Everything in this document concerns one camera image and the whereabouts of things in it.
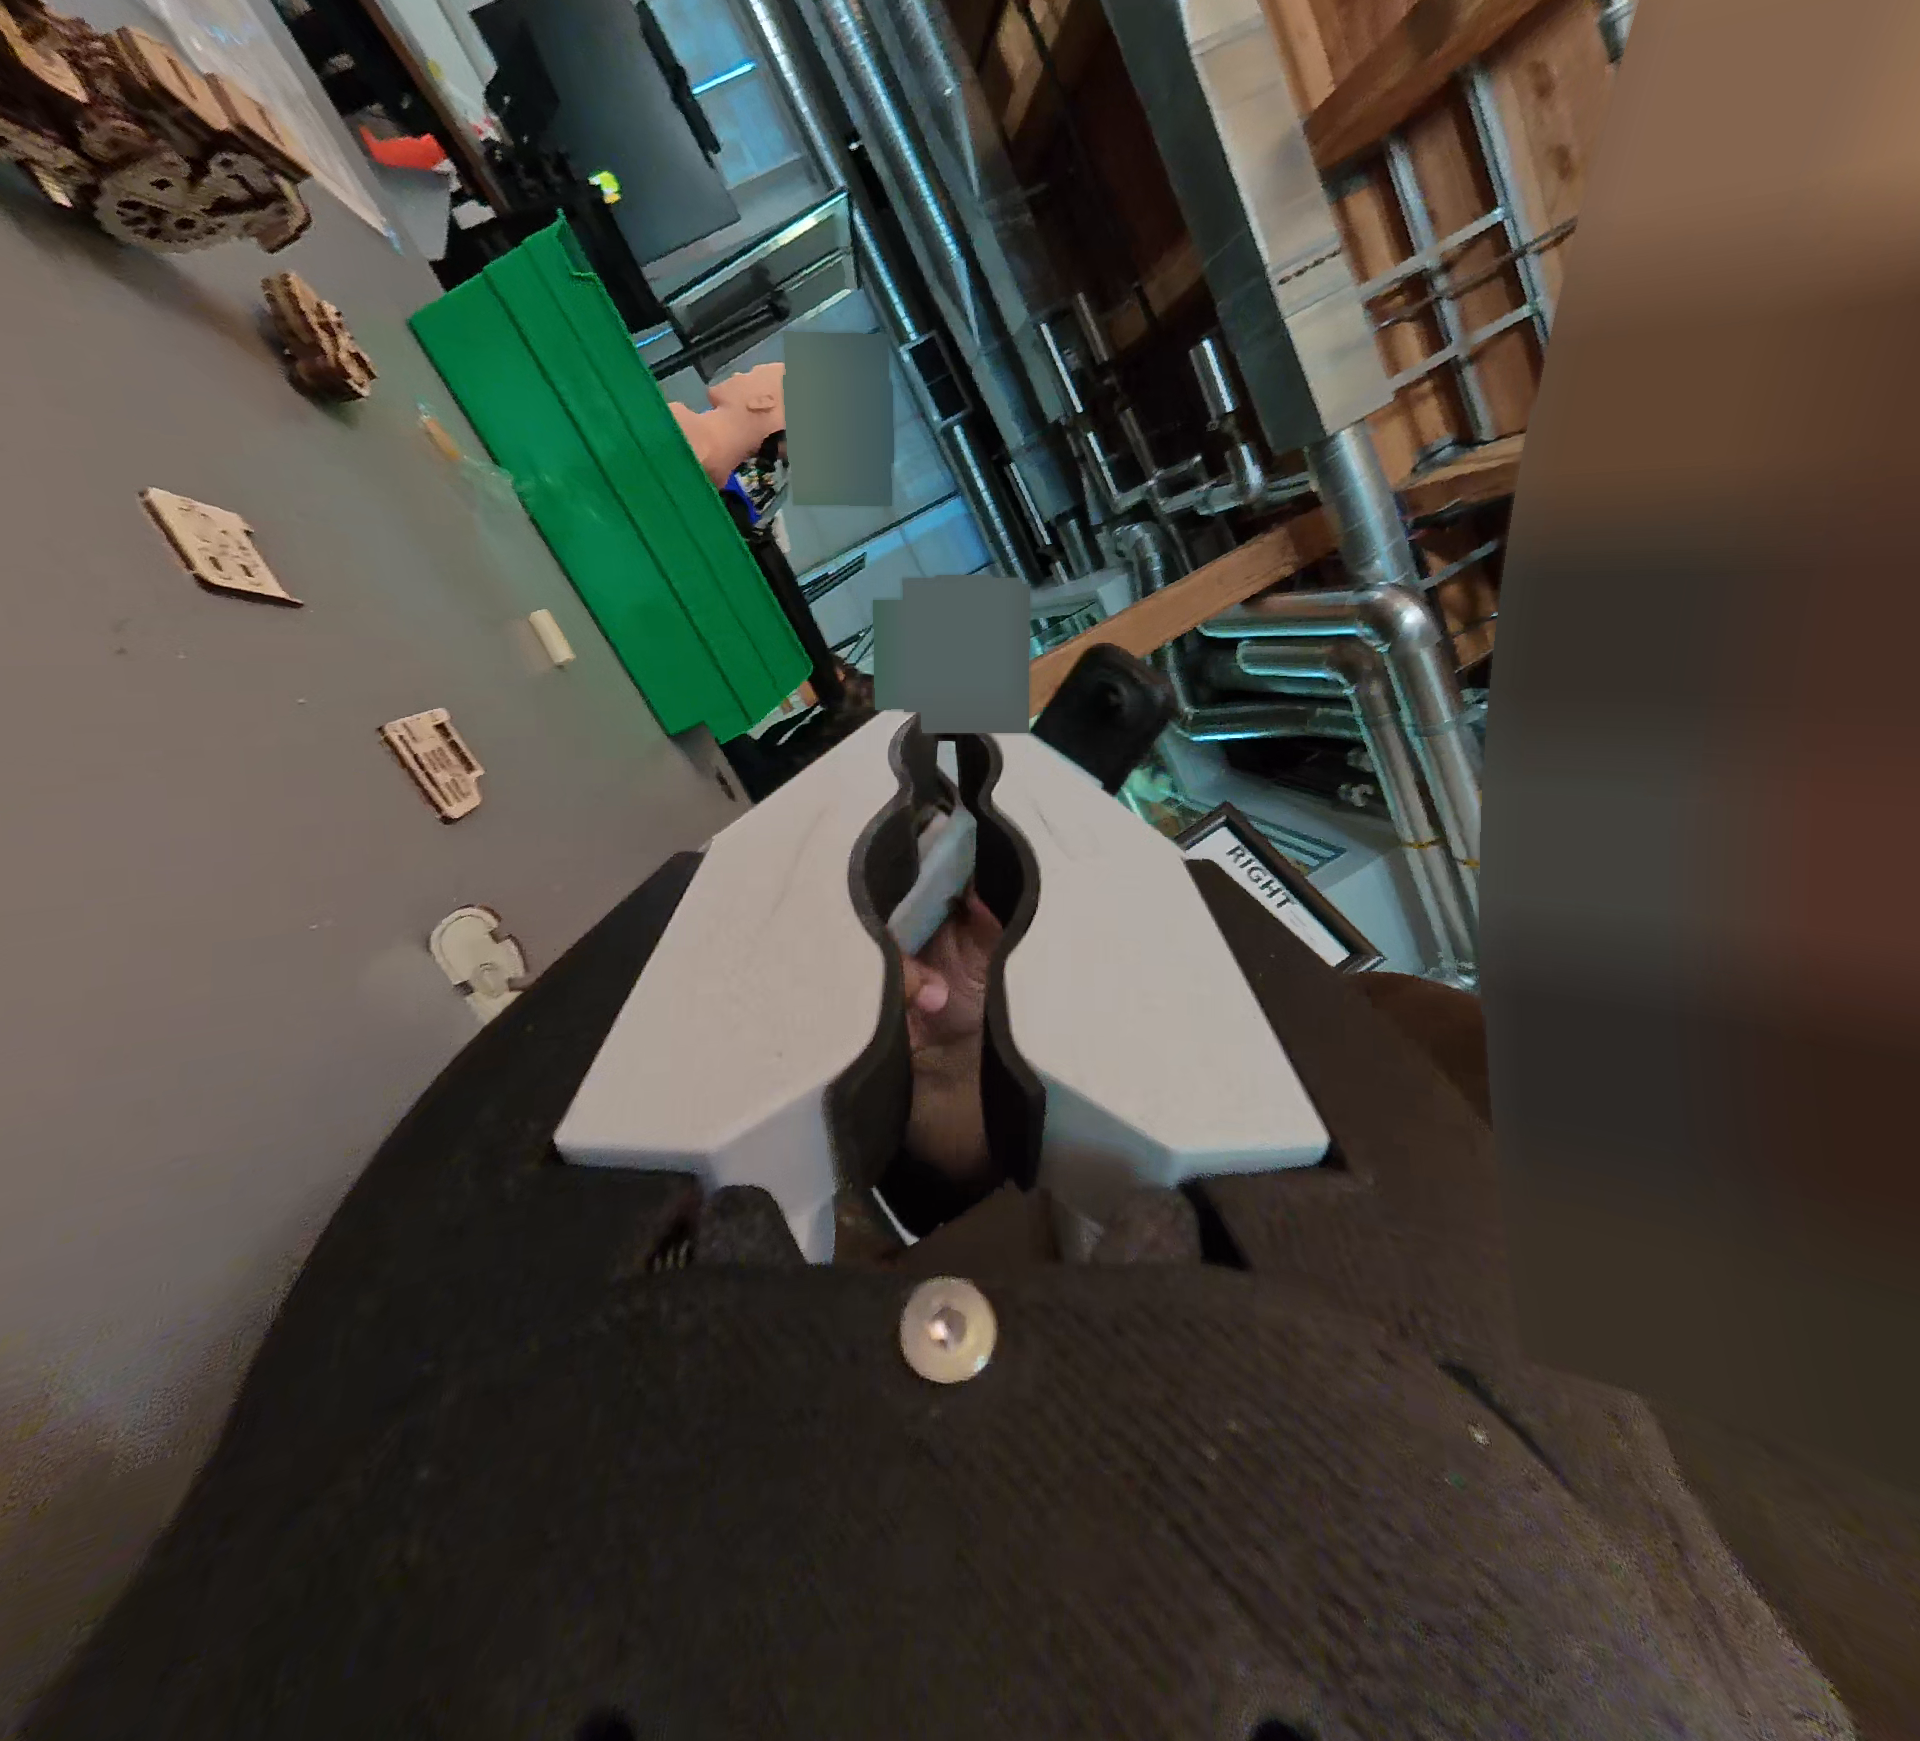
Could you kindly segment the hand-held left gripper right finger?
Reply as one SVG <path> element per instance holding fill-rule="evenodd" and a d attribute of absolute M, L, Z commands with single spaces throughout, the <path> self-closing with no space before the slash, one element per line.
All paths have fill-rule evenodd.
<path fill-rule="evenodd" d="M 1020 1189 L 1124 1195 L 1313 1168 L 1332 1151 L 1194 868 L 1033 734 L 956 734 L 975 884 L 1001 923 L 981 1110 Z"/>

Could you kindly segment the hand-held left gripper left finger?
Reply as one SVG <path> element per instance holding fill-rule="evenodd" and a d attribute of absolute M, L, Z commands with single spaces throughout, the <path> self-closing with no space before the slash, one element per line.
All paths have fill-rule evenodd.
<path fill-rule="evenodd" d="M 908 714 L 877 714 L 713 838 L 555 1131 L 572 1163 L 754 1186 L 809 1262 L 840 1195 L 898 1155 L 911 1096 L 900 952 L 864 866 L 907 866 Z"/>

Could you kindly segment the grey desk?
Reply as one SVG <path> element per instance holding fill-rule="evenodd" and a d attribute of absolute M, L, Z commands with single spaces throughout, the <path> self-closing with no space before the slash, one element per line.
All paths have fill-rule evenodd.
<path fill-rule="evenodd" d="M 378 369 L 286 381 L 271 259 L 102 237 L 4 170 L 4 1734 L 129 1587 L 277 1300 L 478 1021 L 428 952 L 556 960 L 731 805 L 670 738 L 408 329 L 436 282 L 324 187 L 289 256 Z M 249 521 L 300 609 L 205 590 L 144 511 Z M 543 656 L 547 609 L 576 650 Z M 377 734 L 447 709 L 444 823 Z"/>

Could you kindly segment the person's right hand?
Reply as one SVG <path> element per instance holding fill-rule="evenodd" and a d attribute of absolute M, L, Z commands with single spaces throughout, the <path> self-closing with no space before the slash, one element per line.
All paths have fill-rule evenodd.
<path fill-rule="evenodd" d="M 995 1165 L 981 1063 L 1001 937 L 1001 920 L 969 888 L 924 949 L 903 963 L 913 1068 L 905 1146 L 962 1184 L 990 1177 Z"/>

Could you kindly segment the rounded notched wooden piece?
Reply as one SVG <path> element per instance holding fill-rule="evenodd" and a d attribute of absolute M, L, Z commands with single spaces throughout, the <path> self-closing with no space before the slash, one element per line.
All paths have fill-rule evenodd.
<path fill-rule="evenodd" d="M 492 909 L 462 906 L 444 915 L 428 937 L 428 952 L 485 1024 L 526 987 L 525 951 Z"/>

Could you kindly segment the wooden piece with slot cutouts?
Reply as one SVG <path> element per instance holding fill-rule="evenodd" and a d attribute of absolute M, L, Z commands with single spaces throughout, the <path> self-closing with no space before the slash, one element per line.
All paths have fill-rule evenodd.
<path fill-rule="evenodd" d="M 481 808 L 486 771 L 447 709 L 387 720 L 377 734 L 444 823 L 459 823 Z"/>

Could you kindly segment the green plastic bin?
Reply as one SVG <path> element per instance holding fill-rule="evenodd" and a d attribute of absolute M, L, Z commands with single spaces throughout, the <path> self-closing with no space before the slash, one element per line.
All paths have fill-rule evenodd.
<path fill-rule="evenodd" d="M 411 327 L 666 732 L 740 738 L 804 685 L 801 637 L 568 220 Z"/>

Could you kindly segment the clear plastic bag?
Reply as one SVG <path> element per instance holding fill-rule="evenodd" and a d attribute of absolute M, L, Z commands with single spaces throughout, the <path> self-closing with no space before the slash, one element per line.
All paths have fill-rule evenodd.
<path fill-rule="evenodd" d="M 516 486 L 514 486 L 514 480 L 511 478 L 509 472 L 504 472 L 504 469 L 495 462 L 495 458 L 492 458 L 483 445 L 470 445 L 470 443 L 462 441 L 461 436 L 457 433 L 459 429 L 451 427 L 451 425 L 447 423 L 447 419 L 443 419 L 436 411 L 433 411 L 425 402 L 420 402 L 420 404 L 417 405 L 417 409 L 419 409 L 419 411 L 417 411 L 417 417 L 420 417 L 420 411 L 430 411 L 430 414 L 434 414 L 434 415 L 444 423 L 444 427 L 459 440 L 459 445 L 461 445 L 461 450 L 462 450 L 465 456 L 462 456 L 462 460 L 454 465 L 454 463 L 448 463 L 447 460 L 443 460 L 443 458 L 433 450 L 433 445 L 428 443 L 428 440 L 427 440 L 427 438 L 422 436 L 422 432 L 420 432 L 420 419 L 417 419 L 417 427 L 419 427 L 419 432 L 420 432 L 420 438 L 422 438 L 422 440 L 427 441 L 427 445 L 433 450 L 433 454 L 436 456 L 436 460 L 438 460 L 441 463 L 444 463 L 448 476 L 454 478 L 454 480 L 462 486 L 465 491 L 470 491 L 472 495 L 486 495 L 490 502 L 496 502 L 496 504 L 500 504 L 500 505 L 518 505 L 518 504 L 521 504 L 521 502 L 518 502 L 518 489 L 516 489 Z"/>

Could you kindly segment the wooden piece with round cutouts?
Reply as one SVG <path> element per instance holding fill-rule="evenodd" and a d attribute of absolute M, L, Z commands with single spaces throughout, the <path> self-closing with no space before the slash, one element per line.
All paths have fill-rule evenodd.
<path fill-rule="evenodd" d="M 271 567 L 244 516 L 159 486 L 144 486 L 138 500 L 205 590 L 300 609 L 300 596 Z"/>

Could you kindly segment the small wooden model part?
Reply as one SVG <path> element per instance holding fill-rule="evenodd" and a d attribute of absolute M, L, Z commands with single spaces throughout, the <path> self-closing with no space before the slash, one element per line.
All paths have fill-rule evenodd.
<path fill-rule="evenodd" d="M 318 402 L 370 397 L 377 368 L 340 307 L 291 269 L 271 273 L 260 283 L 289 379 Z"/>

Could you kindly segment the black monitor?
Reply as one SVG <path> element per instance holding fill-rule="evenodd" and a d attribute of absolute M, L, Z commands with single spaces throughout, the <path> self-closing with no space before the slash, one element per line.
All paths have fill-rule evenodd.
<path fill-rule="evenodd" d="M 639 263 L 731 228 L 740 208 L 694 130 L 639 0 L 485 0 L 486 99 L 518 142 L 559 154 Z"/>

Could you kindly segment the large wooden model motorcycle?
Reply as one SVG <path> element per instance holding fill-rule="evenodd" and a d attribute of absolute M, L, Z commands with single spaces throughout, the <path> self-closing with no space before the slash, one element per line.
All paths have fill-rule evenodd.
<path fill-rule="evenodd" d="M 313 225 L 300 146 L 257 98 L 136 27 L 2 0 L 2 155 L 114 240 L 185 254 Z"/>

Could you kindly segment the rectangular metal duct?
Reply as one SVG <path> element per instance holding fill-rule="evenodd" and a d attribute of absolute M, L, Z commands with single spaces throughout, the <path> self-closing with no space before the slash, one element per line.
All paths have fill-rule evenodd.
<path fill-rule="evenodd" d="M 1364 432 L 1390 400 L 1263 0 L 1101 0 L 1278 452 Z"/>

